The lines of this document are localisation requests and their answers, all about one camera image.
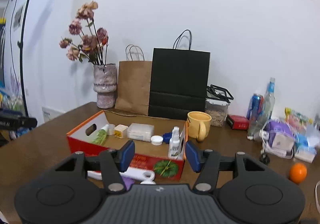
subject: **blue gripper pad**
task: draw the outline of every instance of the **blue gripper pad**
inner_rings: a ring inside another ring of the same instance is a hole
[[[120,149],[122,156],[120,158],[120,167],[119,167],[119,171],[120,172],[125,172],[127,171],[131,160],[134,157],[134,151],[135,151],[135,146],[134,146],[134,142],[130,142],[129,144],[125,144],[124,147],[122,147]]]
[[[191,141],[188,141],[186,143],[186,148],[185,148],[186,157],[193,171],[200,172],[202,168],[201,162],[199,159],[198,151],[193,146],[194,144]]]

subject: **red cardboard box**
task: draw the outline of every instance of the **red cardboard box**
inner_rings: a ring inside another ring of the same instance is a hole
[[[243,116],[228,115],[227,123],[232,129],[247,130],[249,128],[249,120]]]
[[[180,140],[182,152],[177,159],[167,158],[169,149],[168,144],[162,143],[160,146],[154,146],[150,142],[133,140],[136,153],[130,164],[131,167],[154,171],[156,178],[162,177],[171,180],[179,180],[185,162],[185,142],[187,142],[188,139],[188,128],[186,127],[186,122],[183,120],[100,111],[67,133],[71,153],[84,151],[86,156],[94,156],[108,148],[120,149],[131,139],[120,139],[115,136],[108,136],[103,146],[92,144],[91,141],[95,139],[97,131],[106,124],[114,124],[116,126],[122,124],[130,126],[131,123],[154,125],[154,135],[162,135],[170,132],[174,126],[180,128],[179,132],[181,133]],[[96,130],[87,135],[86,130],[94,125]]]

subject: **dried flower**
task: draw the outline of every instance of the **dried flower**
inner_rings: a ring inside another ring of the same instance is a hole
[[[79,50],[74,46],[71,46],[66,54],[68,59],[71,61],[78,60],[78,55],[79,55]]]
[[[85,3],[82,5],[84,8],[89,8],[89,9],[97,9],[98,8],[98,3],[95,1],[91,1],[90,3]]]
[[[60,45],[61,48],[67,48],[68,45],[69,45],[69,42],[65,41],[65,40],[61,40],[59,45]]]
[[[96,36],[88,36],[84,35],[82,37],[83,47],[82,50],[84,52],[90,52],[97,47],[98,40]]]
[[[81,32],[81,29],[82,29],[82,26],[80,23],[80,19],[75,18],[69,25],[69,32],[72,35],[79,35]]]
[[[84,8],[83,6],[78,9],[76,18],[79,19],[93,19],[94,12],[89,8]]]
[[[72,43],[71,38],[64,38],[60,41],[59,45],[61,48],[67,48],[70,43]]]
[[[95,1],[91,1],[90,3],[85,3],[81,8],[78,9],[76,17],[79,19],[93,19],[94,9],[98,8],[98,3]]]
[[[103,45],[105,45],[107,42],[108,42],[108,32],[100,27],[98,30],[97,30],[97,38],[99,40],[99,43],[103,43]]]

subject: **white spray bottle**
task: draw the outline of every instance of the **white spray bottle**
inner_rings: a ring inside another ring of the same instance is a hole
[[[179,127],[175,126],[172,130],[172,136],[169,142],[168,157],[177,159],[180,148]]]

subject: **ceramic vase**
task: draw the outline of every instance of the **ceramic vase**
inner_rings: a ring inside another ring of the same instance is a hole
[[[93,90],[97,93],[97,106],[101,109],[115,105],[117,89],[117,73],[114,63],[93,66]]]

